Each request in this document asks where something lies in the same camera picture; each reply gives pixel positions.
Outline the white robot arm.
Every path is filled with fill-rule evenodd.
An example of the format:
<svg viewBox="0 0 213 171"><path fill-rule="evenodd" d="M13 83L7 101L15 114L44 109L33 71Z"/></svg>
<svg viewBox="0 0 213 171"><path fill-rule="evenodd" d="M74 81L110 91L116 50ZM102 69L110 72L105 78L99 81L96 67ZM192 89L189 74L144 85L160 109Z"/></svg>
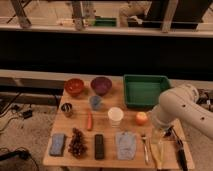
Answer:
<svg viewBox="0 0 213 171"><path fill-rule="evenodd" d="M168 130L175 119L180 119L213 140L213 112L199 106L198 99L198 90L191 84L162 92L150 111L152 125L157 130Z"/></svg>

